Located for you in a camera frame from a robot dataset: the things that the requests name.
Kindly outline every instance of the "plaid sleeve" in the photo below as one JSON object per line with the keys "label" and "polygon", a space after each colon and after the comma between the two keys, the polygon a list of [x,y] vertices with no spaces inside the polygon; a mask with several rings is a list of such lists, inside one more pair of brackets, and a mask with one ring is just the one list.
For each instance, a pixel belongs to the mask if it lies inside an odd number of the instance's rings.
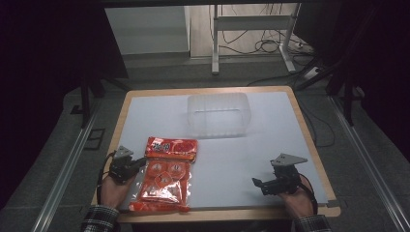
{"label": "plaid sleeve", "polygon": [[297,232],[331,232],[332,229],[325,216],[316,215],[294,220]]}
{"label": "plaid sleeve", "polygon": [[87,215],[81,223],[81,231],[84,232],[109,232],[114,229],[119,212],[115,209],[96,205],[90,207]]}

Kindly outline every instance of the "wire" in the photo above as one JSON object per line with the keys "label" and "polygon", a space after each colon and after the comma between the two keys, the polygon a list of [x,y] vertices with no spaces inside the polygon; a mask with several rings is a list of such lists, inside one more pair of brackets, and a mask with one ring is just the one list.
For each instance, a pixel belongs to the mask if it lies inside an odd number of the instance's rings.
{"label": "wire", "polygon": [[[283,4],[280,3],[279,15],[280,15],[280,13],[281,13],[281,7],[282,7],[282,5],[283,5]],[[280,34],[281,34],[281,32],[279,31],[279,43],[281,44]]]}
{"label": "wire", "polygon": [[263,81],[268,81],[268,80],[272,80],[272,79],[279,79],[279,78],[288,78],[288,77],[292,77],[292,76],[297,76],[298,74],[300,74],[301,72],[295,72],[295,73],[291,73],[288,75],[280,75],[280,76],[272,76],[272,77],[268,77],[268,78],[263,78],[263,79],[258,79],[258,80],[254,80],[251,83],[247,84],[247,87],[249,87],[250,85],[253,85],[257,82],[263,82]]}
{"label": "wire", "polygon": [[[319,57],[313,56],[313,59],[311,59],[303,68],[299,73],[305,73],[308,69],[312,68],[314,64],[316,64],[319,60]],[[301,75],[298,75],[294,81],[293,84],[290,86],[292,88],[292,90],[295,92],[295,86],[296,86],[296,82],[298,82],[298,79],[301,77]]]}
{"label": "wire", "polygon": [[[284,35],[281,31],[279,31],[279,30],[274,30],[274,31],[276,31],[279,35],[283,35],[283,36],[285,37],[285,35]],[[292,38],[290,38],[289,41],[295,42],[295,43],[300,43],[300,41],[295,41],[295,40],[293,40]],[[310,46],[309,43],[302,43],[302,45],[308,45],[308,46]]]}
{"label": "wire", "polygon": [[208,15],[209,15],[209,31],[211,32],[212,40],[214,40],[214,35],[212,34],[211,5],[208,6]]}
{"label": "wire", "polygon": [[253,53],[256,53],[256,52],[260,51],[260,50],[256,49],[256,50],[250,51],[250,52],[243,52],[243,51],[235,50],[234,48],[231,48],[231,47],[225,46],[225,45],[219,45],[219,47],[226,48],[226,49],[229,49],[229,50],[232,50],[232,51],[235,51],[239,54],[244,54],[244,55],[249,55],[249,54],[253,54]]}
{"label": "wire", "polygon": [[277,4],[277,9],[275,10],[275,15],[278,14],[278,9],[279,9],[279,6],[278,6],[278,4]]}
{"label": "wire", "polygon": [[[223,5],[220,5],[220,15],[223,15]],[[227,43],[227,44],[231,44],[236,42],[239,38],[241,38],[242,36],[244,36],[247,33],[248,30],[244,31],[244,33],[242,33],[240,36],[238,36],[237,38],[233,39],[232,41],[228,42],[225,38],[225,31],[222,31],[222,36],[223,36],[223,40]]]}
{"label": "wire", "polygon": [[[266,50],[265,48],[263,48],[263,45],[265,45],[265,44],[275,44],[276,47],[275,47],[274,50],[269,51],[269,50]],[[272,40],[260,40],[260,41],[255,43],[255,49],[256,50],[262,50],[263,52],[266,52],[266,53],[274,53],[275,51],[277,51],[279,49],[279,45],[275,41],[272,41]]]}
{"label": "wire", "polygon": [[102,164],[102,168],[100,169],[99,172],[99,179],[97,181],[97,203],[100,205],[102,202],[101,200],[101,195],[102,195],[102,184],[103,184],[103,175],[106,174],[107,172],[104,172],[104,168],[106,163],[108,162],[108,160],[110,158],[113,158],[115,155],[115,151],[113,153],[110,153],[108,156],[105,157],[103,164]]}
{"label": "wire", "polygon": [[308,119],[309,122],[310,122],[310,126],[311,126],[311,128],[312,128],[312,130],[313,130],[313,134],[314,134],[313,142],[314,142],[314,145],[315,145],[316,147],[331,147],[331,146],[335,145],[336,134],[335,134],[335,131],[333,130],[332,126],[331,126],[328,122],[326,122],[325,120],[323,120],[323,119],[317,117],[315,114],[313,114],[313,113],[305,106],[305,104],[303,103],[302,100],[298,99],[298,103],[299,103],[299,106],[301,107],[302,112],[304,112],[304,110],[307,111],[308,114],[310,114],[310,115],[313,116],[315,119],[317,119],[318,121],[320,121],[320,122],[322,122],[323,124],[325,124],[325,125],[329,128],[329,130],[331,131],[331,133],[332,133],[332,142],[330,142],[329,144],[325,144],[325,145],[317,145],[317,134],[316,134],[316,130],[315,130],[314,125],[313,125],[313,123],[311,122],[310,118],[309,118],[308,115],[305,113],[306,116],[307,116],[307,119]]}
{"label": "wire", "polygon": [[310,183],[309,179],[305,175],[303,175],[303,174],[300,174],[300,175],[303,176],[307,180],[308,184],[310,185],[310,188],[308,188],[307,186],[302,184],[302,182],[299,184],[299,187],[301,189],[303,189],[305,191],[305,193],[307,194],[308,198],[310,198],[310,202],[311,202],[312,207],[313,207],[313,214],[317,215],[318,206],[317,206],[316,197],[314,196],[313,187],[311,186],[311,183]]}
{"label": "wire", "polygon": [[293,56],[292,56],[292,61],[293,61],[293,63],[296,63],[296,64],[298,64],[298,65],[300,65],[300,66],[306,66],[306,65],[308,65],[308,63],[302,64],[302,63],[300,63],[299,61],[297,61],[297,60],[295,59],[296,57],[306,57],[306,56],[311,57],[311,56],[313,56],[313,55],[311,55],[311,54],[296,54],[296,55],[293,55]]}
{"label": "wire", "polygon": [[291,47],[287,47],[287,51],[291,54],[300,54],[300,55],[306,55],[306,56],[315,56],[316,55],[314,52],[306,52],[306,51],[295,50]]}

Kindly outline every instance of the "transparent plastic box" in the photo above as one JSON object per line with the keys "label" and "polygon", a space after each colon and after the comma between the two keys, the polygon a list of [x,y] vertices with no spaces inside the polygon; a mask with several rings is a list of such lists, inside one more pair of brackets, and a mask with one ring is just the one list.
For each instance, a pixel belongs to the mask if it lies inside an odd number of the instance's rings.
{"label": "transparent plastic box", "polygon": [[189,96],[188,121],[197,137],[243,136],[250,122],[248,97],[243,93]]}

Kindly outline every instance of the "red snack bag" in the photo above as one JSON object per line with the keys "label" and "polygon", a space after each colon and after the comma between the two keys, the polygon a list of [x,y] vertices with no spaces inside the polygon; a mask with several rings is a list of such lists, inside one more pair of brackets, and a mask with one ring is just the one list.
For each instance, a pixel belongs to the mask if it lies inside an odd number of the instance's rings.
{"label": "red snack bag", "polygon": [[195,139],[149,137],[145,157],[194,161],[197,146],[198,141]]}
{"label": "red snack bag", "polygon": [[149,137],[144,180],[130,210],[138,212],[187,212],[190,164],[196,158],[197,141]]}

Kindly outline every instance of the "wooden table edge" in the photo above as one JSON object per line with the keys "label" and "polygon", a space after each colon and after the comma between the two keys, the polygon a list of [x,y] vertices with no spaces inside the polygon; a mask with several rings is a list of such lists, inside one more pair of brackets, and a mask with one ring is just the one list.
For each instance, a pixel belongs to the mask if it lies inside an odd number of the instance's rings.
{"label": "wooden table edge", "polygon": [[[119,146],[121,133],[127,119],[129,106],[132,98],[138,97],[154,97],[154,96],[177,96],[177,95],[195,95],[195,94],[218,94],[218,93],[263,93],[263,92],[286,92],[302,134],[307,143],[312,161],[316,167],[319,178],[323,184],[323,188],[329,201],[337,200],[332,189],[330,181],[326,175],[322,161],[319,158],[317,150],[311,139],[308,126],[303,117],[302,111],[299,108],[296,97],[292,89],[288,86],[263,86],[263,87],[228,87],[228,88],[198,88],[198,89],[167,89],[167,90],[135,90],[129,91],[124,99],[124,103],[118,117],[117,125],[112,135],[111,143],[108,148],[108,153],[113,152]],[[109,163],[106,164],[104,170],[109,169]],[[97,204],[97,195],[94,194],[92,204]],[[326,217],[338,217],[340,215],[340,207],[327,207],[327,205],[319,206],[320,215]],[[166,215],[139,215],[123,213],[118,217],[118,221],[122,223],[136,222],[177,222],[177,221],[213,221],[213,220],[249,220],[249,219],[278,219],[287,218],[282,207],[264,208],[264,209],[246,209],[246,210],[212,210],[212,211],[190,211],[187,214],[166,214]]]}

